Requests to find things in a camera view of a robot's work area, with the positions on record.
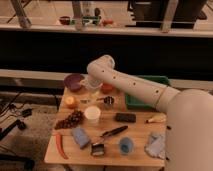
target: paper cup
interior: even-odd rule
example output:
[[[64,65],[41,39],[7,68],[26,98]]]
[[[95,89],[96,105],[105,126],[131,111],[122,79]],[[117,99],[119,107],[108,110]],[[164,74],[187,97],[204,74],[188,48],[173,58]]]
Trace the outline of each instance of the paper cup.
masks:
[[[99,122],[101,110],[97,106],[89,106],[85,109],[84,115],[89,123],[96,125]]]

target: green tray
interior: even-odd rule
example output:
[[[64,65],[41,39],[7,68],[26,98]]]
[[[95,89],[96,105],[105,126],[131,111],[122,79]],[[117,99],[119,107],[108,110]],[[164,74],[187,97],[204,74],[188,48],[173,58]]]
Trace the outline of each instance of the green tray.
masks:
[[[158,82],[161,84],[170,85],[169,79],[166,76],[139,75],[138,77],[144,78],[150,81]],[[128,94],[125,94],[125,103],[126,103],[127,109],[152,108],[151,106],[145,104],[144,102]]]

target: chair wheel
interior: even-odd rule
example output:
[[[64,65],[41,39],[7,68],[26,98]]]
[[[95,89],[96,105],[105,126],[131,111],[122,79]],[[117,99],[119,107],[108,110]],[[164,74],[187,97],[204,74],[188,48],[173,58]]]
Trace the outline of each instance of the chair wheel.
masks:
[[[34,165],[35,165],[35,162],[33,160],[28,160],[24,164],[24,169],[32,170]]]

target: chair leg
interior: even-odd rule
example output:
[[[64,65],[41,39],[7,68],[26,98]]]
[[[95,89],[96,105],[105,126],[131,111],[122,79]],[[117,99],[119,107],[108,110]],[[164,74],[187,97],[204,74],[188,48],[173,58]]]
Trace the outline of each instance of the chair leg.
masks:
[[[162,167],[159,171],[164,171],[164,167]]]

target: red chili pepper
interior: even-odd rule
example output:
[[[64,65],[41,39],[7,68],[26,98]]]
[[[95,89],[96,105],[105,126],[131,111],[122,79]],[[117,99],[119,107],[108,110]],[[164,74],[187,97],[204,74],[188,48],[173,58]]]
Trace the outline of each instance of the red chili pepper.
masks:
[[[59,154],[64,158],[68,159],[67,155],[64,153],[63,147],[62,147],[62,135],[60,133],[56,133],[55,135],[56,140],[56,146],[58,149]]]

